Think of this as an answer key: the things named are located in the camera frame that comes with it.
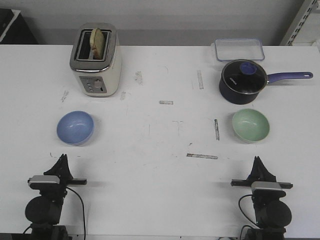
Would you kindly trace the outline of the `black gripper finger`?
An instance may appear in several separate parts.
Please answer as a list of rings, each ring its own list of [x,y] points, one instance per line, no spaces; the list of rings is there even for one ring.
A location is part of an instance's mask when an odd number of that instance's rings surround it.
[[[259,178],[260,176],[260,172],[259,172],[259,156],[255,156],[254,157],[254,161],[253,161],[253,165],[252,165],[252,169],[251,169],[251,173],[250,173],[250,177],[251,178]]]
[[[276,177],[271,174],[265,165],[263,164],[262,160],[259,158],[259,178],[260,181],[275,181]]]
[[[73,176],[70,172],[69,163],[68,163],[68,156],[67,154],[64,155],[64,172],[65,172],[65,178],[66,179],[73,179]]]
[[[48,171],[49,175],[61,175],[63,168],[64,168],[64,162],[65,162],[65,154],[62,154],[57,162],[53,165],[53,167]]]

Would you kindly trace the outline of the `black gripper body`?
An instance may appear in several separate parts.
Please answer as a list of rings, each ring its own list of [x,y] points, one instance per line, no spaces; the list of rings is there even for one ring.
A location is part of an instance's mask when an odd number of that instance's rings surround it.
[[[232,179],[232,187],[251,188],[252,190],[290,190],[293,184],[290,182],[278,182],[274,178],[264,179],[249,175],[247,179]]]
[[[61,175],[57,176],[60,179],[60,184],[56,186],[50,186],[43,189],[39,189],[39,194],[46,198],[64,198],[66,196],[66,189],[68,186],[84,186],[87,184],[86,178],[65,178],[65,170],[62,170]]]

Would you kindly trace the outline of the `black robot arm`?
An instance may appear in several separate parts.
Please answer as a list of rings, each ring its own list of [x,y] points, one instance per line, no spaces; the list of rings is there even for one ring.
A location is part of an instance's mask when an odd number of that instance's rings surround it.
[[[238,200],[238,207],[243,216],[252,223],[244,225],[247,228],[245,236],[240,240],[283,240],[285,227],[292,221],[290,208],[280,200],[286,196],[285,190],[293,187],[290,182],[278,182],[276,176],[271,174],[259,156],[255,156],[250,174],[244,180],[233,179],[233,187],[247,187],[251,194],[242,196]],[[255,221],[251,220],[241,207],[242,199],[251,197],[255,214]]]
[[[25,217],[30,221],[30,240],[71,240],[67,227],[60,225],[64,199],[68,190],[79,196],[69,186],[84,186],[85,178],[74,178],[70,172],[68,156],[62,154],[53,167],[42,175],[34,175],[27,181],[28,186],[39,191],[25,207]]]

